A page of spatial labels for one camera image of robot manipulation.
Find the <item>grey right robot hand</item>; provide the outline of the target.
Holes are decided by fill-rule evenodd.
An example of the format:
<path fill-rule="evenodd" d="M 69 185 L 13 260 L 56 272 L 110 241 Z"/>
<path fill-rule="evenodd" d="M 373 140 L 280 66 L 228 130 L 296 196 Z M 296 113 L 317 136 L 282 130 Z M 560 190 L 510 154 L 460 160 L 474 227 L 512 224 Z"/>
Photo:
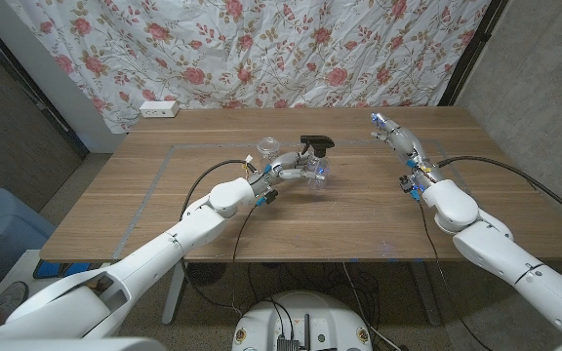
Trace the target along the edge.
<path fill-rule="evenodd" d="M 429 185 L 444 179 L 428 158 L 420 140 L 410 130 L 378 112 L 371 113 L 371 121 L 378 128 L 377 132 L 371 132 L 371 136 L 388 144 L 399 159 L 412 169 L 418 182 Z"/>

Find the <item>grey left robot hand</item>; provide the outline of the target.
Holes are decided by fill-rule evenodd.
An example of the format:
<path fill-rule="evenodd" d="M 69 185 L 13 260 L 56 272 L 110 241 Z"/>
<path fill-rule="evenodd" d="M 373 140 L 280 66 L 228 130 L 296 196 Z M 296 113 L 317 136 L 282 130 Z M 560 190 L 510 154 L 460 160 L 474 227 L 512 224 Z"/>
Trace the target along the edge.
<path fill-rule="evenodd" d="M 251 175 L 248 182 L 256 195 L 263 194 L 280 182 L 306 179 L 312 190 L 322 190 L 329 175 L 330 163 L 326 156 L 316 156 L 311 151 L 288 152 L 267 164 L 262 171 Z"/>

